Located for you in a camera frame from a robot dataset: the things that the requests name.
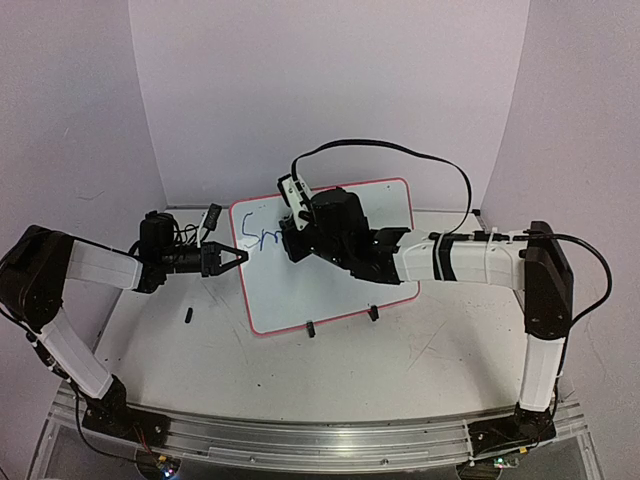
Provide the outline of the pink framed whiteboard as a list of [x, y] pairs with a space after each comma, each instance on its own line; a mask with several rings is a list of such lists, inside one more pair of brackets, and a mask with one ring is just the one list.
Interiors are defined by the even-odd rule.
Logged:
[[288, 258], [279, 221], [289, 214], [277, 195], [237, 201], [230, 207], [234, 244], [248, 253], [240, 266], [249, 324], [266, 336], [412, 301], [418, 282], [386, 285], [353, 278], [349, 272], [311, 255]]

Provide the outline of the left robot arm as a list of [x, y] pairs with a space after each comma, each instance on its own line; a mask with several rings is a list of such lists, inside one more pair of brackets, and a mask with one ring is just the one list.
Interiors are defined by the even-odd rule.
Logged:
[[1, 313], [25, 331], [49, 371], [101, 400], [117, 390], [117, 379], [71, 325], [63, 306], [68, 282], [152, 294], [170, 275], [219, 276], [248, 259], [216, 241], [186, 242], [175, 218], [157, 211], [145, 215], [128, 252], [32, 225], [1, 260]]

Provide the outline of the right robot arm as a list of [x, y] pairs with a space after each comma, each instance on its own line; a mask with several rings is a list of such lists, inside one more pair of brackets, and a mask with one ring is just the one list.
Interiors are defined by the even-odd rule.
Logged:
[[523, 292], [527, 348], [517, 405], [548, 409], [572, 324], [573, 272], [547, 223], [508, 234], [373, 229], [354, 192], [311, 193], [291, 178], [280, 180], [279, 191], [290, 210], [280, 222], [282, 240], [294, 263], [315, 255], [376, 284], [460, 282]]

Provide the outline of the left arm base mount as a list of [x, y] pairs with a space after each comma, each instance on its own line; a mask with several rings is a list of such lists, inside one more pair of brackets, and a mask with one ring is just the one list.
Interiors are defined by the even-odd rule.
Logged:
[[162, 447], [166, 442], [169, 417], [130, 407], [126, 387], [115, 375], [101, 398], [84, 397], [86, 411], [81, 423], [84, 428], [114, 438], [137, 441], [147, 447]]

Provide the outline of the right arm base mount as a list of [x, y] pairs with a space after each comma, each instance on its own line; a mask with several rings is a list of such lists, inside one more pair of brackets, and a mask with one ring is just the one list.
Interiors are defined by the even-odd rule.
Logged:
[[517, 404], [511, 415], [472, 422], [468, 425], [471, 458], [476, 460], [554, 439], [556, 412], [556, 401], [542, 412], [525, 410]]

